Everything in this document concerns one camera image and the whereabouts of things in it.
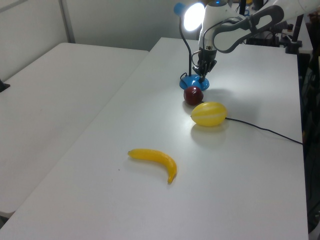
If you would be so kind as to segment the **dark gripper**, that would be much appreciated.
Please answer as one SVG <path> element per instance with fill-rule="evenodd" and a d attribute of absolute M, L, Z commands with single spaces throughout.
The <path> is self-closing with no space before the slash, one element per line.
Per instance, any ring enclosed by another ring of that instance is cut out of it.
<path fill-rule="evenodd" d="M 207 74 L 216 65 L 217 50 L 203 50 L 199 49 L 193 55 L 198 56 L 197 63 L 193 64 L 193 70 L 199 75 L 199 82 L 202 83 Z"/>

